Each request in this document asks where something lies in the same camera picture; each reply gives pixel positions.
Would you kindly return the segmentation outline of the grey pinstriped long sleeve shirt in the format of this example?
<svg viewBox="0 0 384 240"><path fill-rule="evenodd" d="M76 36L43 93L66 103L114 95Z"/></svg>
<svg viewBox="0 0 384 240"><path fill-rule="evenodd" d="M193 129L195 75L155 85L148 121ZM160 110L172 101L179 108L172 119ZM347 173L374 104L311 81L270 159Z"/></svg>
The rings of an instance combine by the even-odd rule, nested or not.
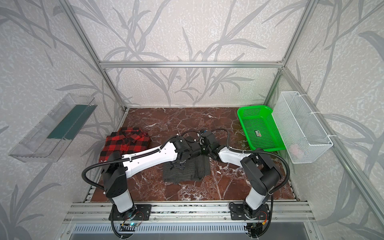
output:
<svg viewBox="0 0 384 240"><path fill-rule="evenodd" d="M202 181L211 174L210 158L198 156L187 160L184 168L177 168L172 162L163 163L163 180L166 183L179 184L186 181Z"/></svg>

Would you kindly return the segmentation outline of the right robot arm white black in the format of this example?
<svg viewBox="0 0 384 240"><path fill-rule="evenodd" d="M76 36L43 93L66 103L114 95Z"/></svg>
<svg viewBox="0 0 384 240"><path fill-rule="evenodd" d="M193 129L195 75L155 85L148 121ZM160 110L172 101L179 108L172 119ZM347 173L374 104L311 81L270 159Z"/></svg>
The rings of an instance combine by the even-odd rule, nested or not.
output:
<svg viewBox="0 0 384 240"><path fill-rule="evenodd" d="M278 155L256 149L238 150L219 144L211 131L199 133L199 143L204 154L215 161L241 167L251 184L251 190L243 201L245 218L256 219L268 200L273 201L273 193L289 180L288 163Z"/></svg>

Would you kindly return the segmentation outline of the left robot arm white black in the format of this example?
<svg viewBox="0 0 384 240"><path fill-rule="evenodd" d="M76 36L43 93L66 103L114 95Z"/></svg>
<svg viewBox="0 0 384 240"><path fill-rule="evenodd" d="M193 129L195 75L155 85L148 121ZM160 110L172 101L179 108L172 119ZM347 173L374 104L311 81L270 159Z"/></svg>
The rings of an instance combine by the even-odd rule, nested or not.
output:
<svg viewBox="0 0 384 240"><path fill-rule="evenodd" d="M170 162L173 168L183 169L186 161L198 157L201 153L199 142L175 136L159 147L137 154L111 154L102 171L103 192L113 204L109 219L128 220L138 212L128 190L128 178L167 162Z"/></svg>

